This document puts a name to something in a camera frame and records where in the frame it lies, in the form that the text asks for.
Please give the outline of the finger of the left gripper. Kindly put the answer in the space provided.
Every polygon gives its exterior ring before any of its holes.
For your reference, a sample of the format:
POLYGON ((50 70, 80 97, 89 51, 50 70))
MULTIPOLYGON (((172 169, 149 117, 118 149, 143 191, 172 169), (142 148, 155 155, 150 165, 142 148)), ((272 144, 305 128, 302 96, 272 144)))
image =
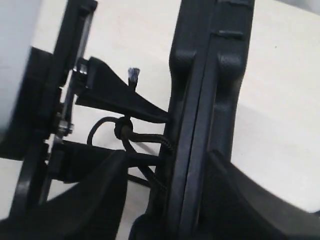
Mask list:
POLYGON ((53 145, 49 173, 54 180, 80 182, 115 152, 113 149, 64 140, 53 145))
POLYGON ((102 60, 87 61, 87 75, 78 83, 76 105, 129 115, 150 123, 167 123, 169 114, 134 90, 102 60))

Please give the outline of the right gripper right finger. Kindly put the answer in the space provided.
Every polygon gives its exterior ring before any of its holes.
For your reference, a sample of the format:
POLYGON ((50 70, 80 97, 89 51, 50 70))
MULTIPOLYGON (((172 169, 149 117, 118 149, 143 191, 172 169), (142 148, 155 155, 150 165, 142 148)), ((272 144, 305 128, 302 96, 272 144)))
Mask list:
POLYGON ((216 152, 207 154, 201 219, 213 240, 318 240, 320 219, 265 190, 216 152))

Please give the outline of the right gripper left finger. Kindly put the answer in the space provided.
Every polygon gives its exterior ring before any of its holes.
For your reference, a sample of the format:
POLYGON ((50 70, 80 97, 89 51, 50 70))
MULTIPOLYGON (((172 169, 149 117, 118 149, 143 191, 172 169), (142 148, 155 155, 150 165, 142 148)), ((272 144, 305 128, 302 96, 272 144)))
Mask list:
POLYGON ((2 240, 114 240, 127 194, 126 153, 116 150, 81 182, 0 222, 2 240))

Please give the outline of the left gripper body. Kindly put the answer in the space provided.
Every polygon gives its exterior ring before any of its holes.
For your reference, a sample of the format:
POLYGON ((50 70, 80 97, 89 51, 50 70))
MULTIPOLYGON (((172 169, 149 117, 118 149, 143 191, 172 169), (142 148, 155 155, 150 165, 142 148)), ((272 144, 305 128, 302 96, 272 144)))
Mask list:
POLYGON ((85 76, 84 53, 95 0, 69 0, 53 53, 32 47, 12 122, 0 144, 0 156, 21 161, 9 213, 19 215, 46 201, 50 135, 61 141, 73 131, 75 83, 85 76))

